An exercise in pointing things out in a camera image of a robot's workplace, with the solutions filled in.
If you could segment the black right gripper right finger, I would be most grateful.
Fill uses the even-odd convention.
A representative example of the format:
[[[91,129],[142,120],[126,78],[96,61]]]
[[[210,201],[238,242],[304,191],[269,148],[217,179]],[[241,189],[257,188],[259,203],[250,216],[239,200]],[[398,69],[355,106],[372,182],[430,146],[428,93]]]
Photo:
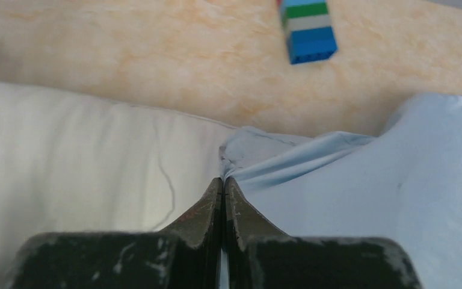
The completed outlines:
[[[229,178],[223,193],[229,288],[421,288],[405,251],[386,238],[292,237]]]

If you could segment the light blue pillowcase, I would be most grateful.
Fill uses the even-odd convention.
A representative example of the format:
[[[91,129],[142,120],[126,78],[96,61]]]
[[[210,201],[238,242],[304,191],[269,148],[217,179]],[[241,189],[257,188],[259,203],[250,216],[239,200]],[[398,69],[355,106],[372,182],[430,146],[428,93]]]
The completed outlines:
[[[220,160],[282,231],[391,238],[425,288],[462,288],[462,96],[419,94],[378,137],[241,128]]]

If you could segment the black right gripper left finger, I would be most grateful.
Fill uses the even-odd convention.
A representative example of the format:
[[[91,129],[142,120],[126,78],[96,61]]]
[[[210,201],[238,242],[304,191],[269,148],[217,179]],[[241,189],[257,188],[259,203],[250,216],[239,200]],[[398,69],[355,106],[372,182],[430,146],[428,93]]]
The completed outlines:
[[[218,288],[223,182],[158,232],[48,232],[18,251],[1,288]]]

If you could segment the white pillow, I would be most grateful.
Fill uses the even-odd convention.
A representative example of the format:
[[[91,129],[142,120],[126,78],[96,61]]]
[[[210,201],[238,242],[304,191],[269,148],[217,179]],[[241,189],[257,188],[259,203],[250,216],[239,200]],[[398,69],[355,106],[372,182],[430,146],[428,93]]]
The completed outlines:
[[[157,231],[219,175],[235,128],[162,108],[0,82],[0,282],[48,231]]]

